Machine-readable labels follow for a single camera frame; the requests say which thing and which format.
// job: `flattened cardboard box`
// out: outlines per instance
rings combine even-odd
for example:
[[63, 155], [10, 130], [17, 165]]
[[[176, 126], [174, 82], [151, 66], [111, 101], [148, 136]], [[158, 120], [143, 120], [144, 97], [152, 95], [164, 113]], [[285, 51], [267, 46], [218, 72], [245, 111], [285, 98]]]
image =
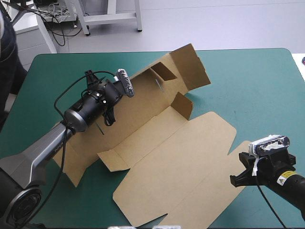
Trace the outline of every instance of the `flattened cardboard box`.
[[[168, 214], [162, 224], [207, 228], [242, 190], [228, 177], [242, 168], [237, 154], [227, 156], [236, 135], [230, 124], [214, 112], [188, 121], [193, 103], [184, 94], [210, 84], [200, 59], [186, 45], [137, 73], [132, 84], [135, 97], [115, 107], [113, 126], [100, 119], [70, 141], [65, 172], [77, 185], [98, 156], [110, 171], [131, 168], [113, 199], [132, 225]], [[215, 167], [222, 171], [213, 175]], [[181, 217], [186, 212], [192, 219], [209, 214], [190, 222]]]
[[[135, 96], [123, 97], [116, 105], [114, 113], [117, 121], [108, 127], [101, 117], [96, 122], [98, 126], [91, 125], [86, 132], [77, 133], [67, 144], [64, 172], [75, 186], [86, 168], [99, 158], [98, 153], [114, 149], [129, 135], [159, 115], [170, 106], [178, 92], [184, 95], [189, 90], [210, 84], [203, 64], [191, 44], [167, 53], [131, 78]], [[177, 102], [176, 106], [188, 119], [192, 103], [182, 103], [179, 107]], [[127, 169], [141, 159], [132, 159], [132, 155], [129, 158], [131, 160], [128, 166], [122, 164], [115, 170]], [[60, 165], [61, 153], [58, 153], [54, 160]]]

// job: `gray robot arm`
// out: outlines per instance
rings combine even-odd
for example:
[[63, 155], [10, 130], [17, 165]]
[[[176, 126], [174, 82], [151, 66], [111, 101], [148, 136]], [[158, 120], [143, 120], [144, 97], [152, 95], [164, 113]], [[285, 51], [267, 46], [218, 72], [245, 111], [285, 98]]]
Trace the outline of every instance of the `gray robot arm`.
[[46, 183], [46, 165], [76, 132], [84, 132], [98, 117], [115, 122], [113, 108], [127, 95], [134, 96], [130, 79], [119, 69], [110, 80], [86, 72], [86, 93], [64, 113], [64, 120], [23, 152], [0, 159], [0, 229], [19, 229], [39, 205], [39, 185]]

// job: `person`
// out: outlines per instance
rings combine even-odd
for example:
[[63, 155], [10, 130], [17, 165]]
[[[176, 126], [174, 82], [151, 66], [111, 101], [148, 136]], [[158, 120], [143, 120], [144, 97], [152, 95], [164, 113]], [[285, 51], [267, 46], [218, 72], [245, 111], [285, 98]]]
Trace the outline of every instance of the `person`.
[[0, 131], [8, 116], [4, 111], [9, 93], [17, 94], [27, 75], [18, 57], [16, 34], [0, 11]]

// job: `green table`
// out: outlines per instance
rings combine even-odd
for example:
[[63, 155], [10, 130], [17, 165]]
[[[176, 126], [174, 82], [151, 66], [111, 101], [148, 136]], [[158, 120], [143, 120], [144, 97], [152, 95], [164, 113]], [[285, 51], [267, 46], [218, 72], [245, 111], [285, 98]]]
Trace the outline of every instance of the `green table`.
[[[269, 134], [291, 139], [297, 170], [305, 174], [305, 83], [292, 56], [285, 49], [198, 51], [211, 85], [190, 91], [194, 101], [192, 118], [215, 111], [237, 129], [232, 149], [244, 140]], [[28, 77], [0, 134], [0, 157], [16, 154], [60, 121], [54, 99], [83, 72], [116, 71], [129, 75], [156, 60], [164, 52], [45, 54], [35, 58]], [[78, 84], [60, 102], [67, 109], [80, 96], [85, 82]], [[48, 192], [58, 172], [48, 165]], [[54, 195], [34, 222], [48, 227], [106, 227], [128, 225], [112, 201], [112, 193], [126, 172], [110, 173], [101, 161], [94, 163], [74, 188], [62, 176]], [[272, 205], [289, 227], [305, 225], [300, 212], [266, 188]], [[247, 187], [211, 227], [280, 227], [257, 188]]]

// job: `warning label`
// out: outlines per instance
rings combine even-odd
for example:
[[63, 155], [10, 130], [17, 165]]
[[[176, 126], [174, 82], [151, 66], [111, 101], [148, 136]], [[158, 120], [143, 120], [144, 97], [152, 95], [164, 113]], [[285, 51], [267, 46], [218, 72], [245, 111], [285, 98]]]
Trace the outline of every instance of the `warning label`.
[[278, 183], [279, 185], [283, 186], [284, 183], [285, 183], [285, 181], [286, 181], [289, 177], [291, 177], [291, 176], [293, 176], [293, 175], [296, 175], [296, 174], [297, 174], [297, 173], [296, 173], [295, 171], [286, 171], [286, 172], [284, 172], [284, 173], [282, 173], [282, 174], [280, 175], [280, 177], [277, 179], [277, 183]]

